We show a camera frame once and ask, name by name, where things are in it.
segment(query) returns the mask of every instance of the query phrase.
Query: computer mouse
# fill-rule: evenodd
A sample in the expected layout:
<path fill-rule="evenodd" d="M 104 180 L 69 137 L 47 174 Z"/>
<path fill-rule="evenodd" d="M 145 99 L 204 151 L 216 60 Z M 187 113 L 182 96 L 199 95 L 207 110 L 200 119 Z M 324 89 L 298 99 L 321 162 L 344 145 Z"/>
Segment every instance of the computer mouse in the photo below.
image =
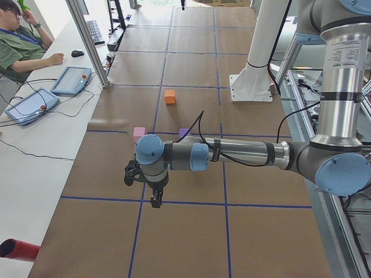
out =
<path fill-rule="evenodd" d="M 79 56 L 83 56 L 84 55 L 84 52 L 82 50 L 79 50 L 79 49 L 75 49 L 71 52 L 71 56 L 73 58 L 76 58 L 76 57 L 79 57 Z"/>

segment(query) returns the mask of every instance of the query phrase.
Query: black hair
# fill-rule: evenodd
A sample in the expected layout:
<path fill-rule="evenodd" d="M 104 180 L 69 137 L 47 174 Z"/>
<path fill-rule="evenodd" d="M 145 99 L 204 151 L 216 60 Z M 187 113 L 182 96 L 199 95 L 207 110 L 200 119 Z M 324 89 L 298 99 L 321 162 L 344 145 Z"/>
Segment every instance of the black hair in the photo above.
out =
<path fill-rule="evenodd" d="M 15 10 L 18 14 L 21 14 L 18 6 L 12 0 L 0 0 L 0 9 Z"/>

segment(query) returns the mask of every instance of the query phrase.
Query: man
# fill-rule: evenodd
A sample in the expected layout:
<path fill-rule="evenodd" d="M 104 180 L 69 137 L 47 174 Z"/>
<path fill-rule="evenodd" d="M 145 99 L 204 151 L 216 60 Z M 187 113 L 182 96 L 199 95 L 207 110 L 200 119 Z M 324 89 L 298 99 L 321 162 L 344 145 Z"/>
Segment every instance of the man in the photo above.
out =
<path fill-rule="evenodd" d="M 39 36 L 20 25 L 21 16 Z M 42 58 L 52 42 L 31 11 L 21 12 L 12 0 L 0 0 L 0 74 L 23 83 L 35 69 L 62 64 L 62 53 Z"/>

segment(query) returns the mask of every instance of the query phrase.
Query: white desk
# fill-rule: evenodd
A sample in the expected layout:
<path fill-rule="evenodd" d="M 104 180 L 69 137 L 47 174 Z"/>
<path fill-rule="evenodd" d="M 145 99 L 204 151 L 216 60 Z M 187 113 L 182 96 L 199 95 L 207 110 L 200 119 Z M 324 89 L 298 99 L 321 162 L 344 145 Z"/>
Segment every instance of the white desk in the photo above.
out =
<path fill-rule="evenodd" d="M 85 55 L 72 58 L 71 52 L 74 49 L 84 50 Z M 103 61 L 108 54 L 106 45 L 97 46 L 97 51 Z M 91 67 L 94 72 L 73 21 L 66 25 L 45 57 L 58 52 L 65 54 L 63 65 L 34 71 L 28 80 L 58 78 L 68 65 Z M 50 89 L 52 84 L 53 82 L 40 82 L 32 83 L 32 86 L 35 89 Z M 52 113 L 26 127 L 0 127 L 3 132 L 0 139 L 27 153 L 74 159 L 101 92 L 97 76 L 86 90 L 91 91 L 94 96 L 76 117 Z M 24 97 L 30 93 L 32 89 L 24 85 L 17 96 Z M 53 111 L 75 115 L 91 96 L 91 93 L 81 92 Z M 0 116 L 0 122 L 7 120 L 7 115 Z M 68 160 L 27 156 L 0 142 L 0 242 L 15 238 L 38 245 L 42 243 L 72 164 L 73 161 Z M 25 278 L 31 267 L 32 263 L 29 262 L 0 258 L 0 277 Z"/>

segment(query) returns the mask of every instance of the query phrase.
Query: red cylinder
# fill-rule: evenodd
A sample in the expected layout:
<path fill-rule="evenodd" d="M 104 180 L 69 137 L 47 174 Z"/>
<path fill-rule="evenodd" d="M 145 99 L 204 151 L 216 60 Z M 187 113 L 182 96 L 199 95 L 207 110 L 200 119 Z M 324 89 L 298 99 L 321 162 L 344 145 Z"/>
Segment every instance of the red cylinder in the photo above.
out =
<path fill-rule="evenodd" d="M 21 242 L 16 239 L 7 239 L 0 245 L 0 257 L 34 262 L 40 246 Z"/>

